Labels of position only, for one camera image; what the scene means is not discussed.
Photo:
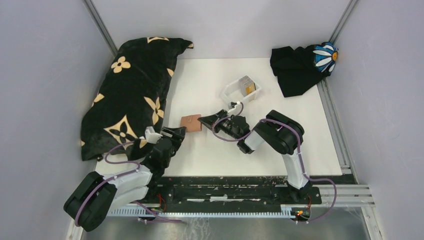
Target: blue flower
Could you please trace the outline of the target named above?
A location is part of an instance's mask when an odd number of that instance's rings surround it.
[[[323,73],[328,71],[331,73],[336,65],[337,60],[337,47],[331,42],[324,42],[323,44],[316,45],[313,53],[315,54],[315,67],[318,71]]]

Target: black cloth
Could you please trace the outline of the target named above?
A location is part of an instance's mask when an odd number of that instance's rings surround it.
[[[83,161],[102,159],[102,154],[126,154],[136,160],[153,145],[146,140],[146,127],[158,133],[167,104],[177,56],[193,43],[181,38],[144,37],[125,42],[111,63],[100,90],[81,123]]]
[[[327,53],[325,56],[314,51]],[[331,43],[310,45],[306,48],[298,47],[293,50],[290,46],[272,49],[270,65],[284,97],[293,97],[304,94],[307,90],[319,83],[324,77],[331,75],[337,58],[337,48]]]

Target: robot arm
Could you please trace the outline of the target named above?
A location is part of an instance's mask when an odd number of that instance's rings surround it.
[[[227,117],[227,115],[227,111],[221,110],[214,115],[201,117],[198,120],[215,133],[223,130],[226,134],[236,139],[242,138],[242,136],[249,133],[249,125],[246,123],[246,118],[237,115],[221,121],[212,129],[213,123]],[[300,143],[298,143],[297,136],[282,125],[294,129],[300,137]],[[311,182],[305,177],[306,173],[303,172],[301,161],[296,151],[298,144],[303,142],[302,136],[304,133],[305,130],[298,122],[272,110],[266,115],[266,118],[253,127],[246,138],[238,141],[237,146],[243,153],[251,154],[266,142],[280,153],[287,169],[288,186],[292,192],[290,194],[296,200],[305,196],[312,187]]]
[[[155,187],[156,180],[164,174],[171,157],[175,156],[180,148],[186,128],[163,127],[160,133],[155,133],[152,127],[147,127],[145,133],[147,142],[155,146],[145,157],[140,169],[128,174],[128,171],[124,171],[105,176],[96,171],[90,172],[64,204],[63,209],[73,219],[83,207],[78,224],[87,232],[97,228],[110,211],[146,197],[149,189]],[[113,177],[114,179],[98,188],[83,206],[83,202],[95,188]]]

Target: small box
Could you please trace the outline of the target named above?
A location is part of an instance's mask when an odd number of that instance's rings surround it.
[[[200,132],[202,130],[202,123],[198,121],[202,115],[188,115],[181,117],[181,122],[179,124],[180,127],[186,127],[186,132]]]
[[[230,107],[231,102],[243,102],[246,105],[248,102],[256,99],[261,86],[258,82],[253,81],[249,76],[244,76],[227,84],[221,92],[221,98]]]

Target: metal frame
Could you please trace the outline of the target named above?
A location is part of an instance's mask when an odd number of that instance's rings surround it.
[[[319,193],[321,195],[321,204],[314,204],[314,208],[328,208],[334,200],[334,188],[333,185],[314,185],[314,187],[319,188]],[[375,203],[371,195],[370,188],[367,185],[357,185],[357,184],[343,184],[336,185],[337,187],[337,198],[334,207],[343,208],[343,207],[352,207],[352,208],[374,208]],[[305,204],[281,204],[281,213],[276,212],[244,212],[240,214],[232,213],[222,213],[222,212],[171,212],[164,213],[161,216],[164,217],[189,217],[189,218],[240,218],[240,217],[255,217],[255,218],[288,218],[287,210],[292,208],[305,208]],[[108,216],[113,217],[149,217],[149,214],[136,204],[128,204],[124,207],[121,207],[111,213]]]
[[[333,33],[330,36],[329,42],[335,44],[339,38],[340,33],[348,22],[353,10],[358,5],[359,0],[350,0],[340,20],[338,21]],[[342,127],[340,125],[339,116],[336,111],[336,106],[332,99],[330,89],[328,87],[327,78],[324,78],[317,84],[319,96],[321,97],[322,106],[324,108],[325,116],[327,118],[328,127],[330,129],[331,137],[333,139],[335,151],[337,154],[338,161],[340,163],[341,172],[343,174],[353,173],[356,182],[358,177],[354,166],[351,164],[351,154],[346,145],[346,139],[344,137]]]
[[[362,207],[363,218],[371,240],[383,240],[383,234],[376,219],[375,207]]]
[[[104,41],[107,43],[107,45],[110,48],[110,51],[113,53],[113,56],[115,56],[118,53],[117,46],[114,43],[114,40],[112,39],[111,35],[108,32],[108,29],[105,26],[105,23],[103,22],[102,18],[99,15],[99,12],[96,9],[96,6],[94,5],[92,0],[82,0],[87,7],[88,12],[90,13],[91,17],[93,18],[98,30],[100,31],[101,35],[104,38]]]
[[[65,240],[81,240],[83,239],[84,229],[82,227],[76,227],[75,221],[70,221]]]

